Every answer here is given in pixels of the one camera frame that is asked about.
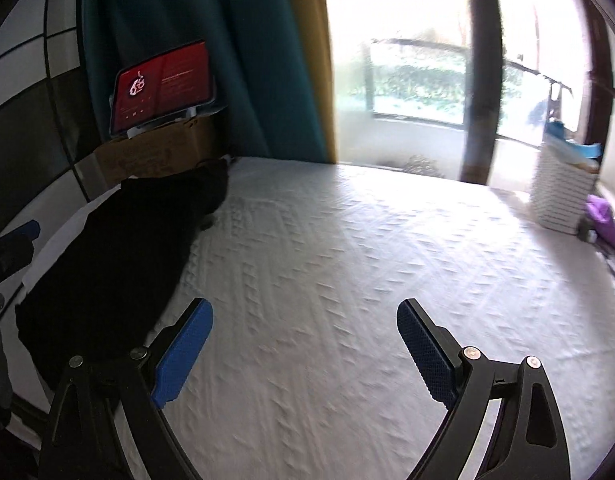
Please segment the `black t-shirt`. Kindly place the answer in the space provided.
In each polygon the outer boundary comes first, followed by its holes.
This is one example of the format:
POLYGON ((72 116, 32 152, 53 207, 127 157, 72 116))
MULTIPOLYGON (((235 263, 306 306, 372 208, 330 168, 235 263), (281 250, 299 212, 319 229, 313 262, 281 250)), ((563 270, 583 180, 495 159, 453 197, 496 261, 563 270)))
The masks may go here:
POLYGON ((179 283, 199 224, 227 195, 219 159, 162 178, 127 179, 94 208, 54 261, 38 259, 16 306, 19 338, 52 392, 81 356, 109 388, 121 359, 155 328, 179 283))

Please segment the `white bed sheet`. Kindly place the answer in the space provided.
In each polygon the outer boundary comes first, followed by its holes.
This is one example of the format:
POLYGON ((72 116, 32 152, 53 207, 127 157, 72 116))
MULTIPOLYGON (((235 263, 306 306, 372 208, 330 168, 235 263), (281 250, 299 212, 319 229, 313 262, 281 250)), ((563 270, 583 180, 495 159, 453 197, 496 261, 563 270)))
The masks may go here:
MULTIPOLYGON (((113 190, 71 208, 54 261, 113 190)), ((6 286, 12 386, 52 391, 20 341, 30 270, 6 286)), ((590 477, 615 443, 615 278, 595 248, 535 224, 511 193, 383 169, 245 158, 198 226, 144 344, 194 298, 214 326, 165 415, 204 479, 404 479, 441 425, 397 329, 408 298, 493 360, 539 358, 590 477)))

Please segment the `purple cloth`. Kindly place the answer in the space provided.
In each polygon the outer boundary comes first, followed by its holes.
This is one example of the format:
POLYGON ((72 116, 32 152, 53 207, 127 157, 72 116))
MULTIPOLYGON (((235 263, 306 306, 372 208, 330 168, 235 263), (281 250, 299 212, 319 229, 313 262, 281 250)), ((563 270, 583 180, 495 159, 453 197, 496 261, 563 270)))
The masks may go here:
POLYGON ((610 203, 605 198, 589 194, 585 210, 597 234, 615 250, 615 218, 610 203))

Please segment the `balcony railing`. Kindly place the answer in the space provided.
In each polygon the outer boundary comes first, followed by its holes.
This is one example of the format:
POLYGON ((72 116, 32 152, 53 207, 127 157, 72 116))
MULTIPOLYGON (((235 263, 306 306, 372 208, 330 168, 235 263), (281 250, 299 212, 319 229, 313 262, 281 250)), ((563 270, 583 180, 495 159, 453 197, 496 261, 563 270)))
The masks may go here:
MULTIPOLYGON (((363 49, 361 72, 351 96, 377 116, 429 122, 440 126, 467 125, 472 78, 468 47, 417 39, 373 39, 363 49)), ((499 127, 516 124, 539 129, 560 117, 570 86, 518 62, 506 61, 501 85, 499 127)))

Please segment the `red screen tablet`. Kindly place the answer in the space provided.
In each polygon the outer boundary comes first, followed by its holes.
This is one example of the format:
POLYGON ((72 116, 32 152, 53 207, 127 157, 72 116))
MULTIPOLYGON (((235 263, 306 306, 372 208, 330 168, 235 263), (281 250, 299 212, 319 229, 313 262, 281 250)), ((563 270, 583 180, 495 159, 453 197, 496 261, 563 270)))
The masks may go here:
POLYGON ((197 106, 213 103, 215 78, 203 41, 170 49, 117 74, 110 134, 119 136, 197 106))

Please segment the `white perforated plastic basket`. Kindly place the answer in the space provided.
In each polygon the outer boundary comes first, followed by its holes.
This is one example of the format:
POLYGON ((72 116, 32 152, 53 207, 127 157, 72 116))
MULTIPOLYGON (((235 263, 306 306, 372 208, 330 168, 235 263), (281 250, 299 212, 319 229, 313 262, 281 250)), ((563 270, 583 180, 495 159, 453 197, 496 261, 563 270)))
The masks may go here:
POLYGON ((554 144, 544 143, 530 194, 531 211, 537 223, 553 231, 575 234, 598 169, 594 159, 568 155, 554 144))

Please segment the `brown cardboard box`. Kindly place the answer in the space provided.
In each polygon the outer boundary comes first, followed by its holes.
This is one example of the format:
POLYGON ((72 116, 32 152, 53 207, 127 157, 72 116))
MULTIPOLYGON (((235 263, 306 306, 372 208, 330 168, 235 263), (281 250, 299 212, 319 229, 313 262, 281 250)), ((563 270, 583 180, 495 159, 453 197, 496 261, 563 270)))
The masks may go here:
POLYGON ((174 122, 134 136, 111 141, 94 151, 109 185, 129 178, 159 178, 192 169, 212 156, 212 126, 208 117, 174 122))

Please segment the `blue bag in basket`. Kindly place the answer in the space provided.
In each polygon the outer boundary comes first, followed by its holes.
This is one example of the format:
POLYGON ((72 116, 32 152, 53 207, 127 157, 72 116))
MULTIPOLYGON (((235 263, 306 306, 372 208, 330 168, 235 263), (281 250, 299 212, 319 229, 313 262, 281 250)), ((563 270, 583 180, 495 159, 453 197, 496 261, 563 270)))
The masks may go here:
POLYGON ((601 145, 580 144, 567 137, 568 130, 560 120, 551 120, 544 130, 543 142, 554 148, 567 162, 590 162, 599 159, 603 152, 601 145))

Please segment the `black window frame post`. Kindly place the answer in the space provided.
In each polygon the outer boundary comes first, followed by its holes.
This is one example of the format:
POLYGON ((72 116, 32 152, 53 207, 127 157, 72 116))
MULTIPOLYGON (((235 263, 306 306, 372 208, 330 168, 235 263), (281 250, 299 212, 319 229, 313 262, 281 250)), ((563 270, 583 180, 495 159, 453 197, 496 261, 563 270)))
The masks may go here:
POLYGON ((468 2, 472 24, 470 86, 460 180, 486 185, 492 168, 503 93, 501 8, 499 0, 468 2))

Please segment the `yellow curtain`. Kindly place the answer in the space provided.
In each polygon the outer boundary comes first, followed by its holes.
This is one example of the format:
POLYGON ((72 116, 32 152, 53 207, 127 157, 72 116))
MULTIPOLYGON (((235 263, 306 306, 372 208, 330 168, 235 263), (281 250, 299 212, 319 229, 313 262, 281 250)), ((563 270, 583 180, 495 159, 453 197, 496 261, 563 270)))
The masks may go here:
POLYGON ((327 0, 291 0, 304 51, 314 99, 324 131, 329 162, 338 161, 336 136, 335 76, 327 0))

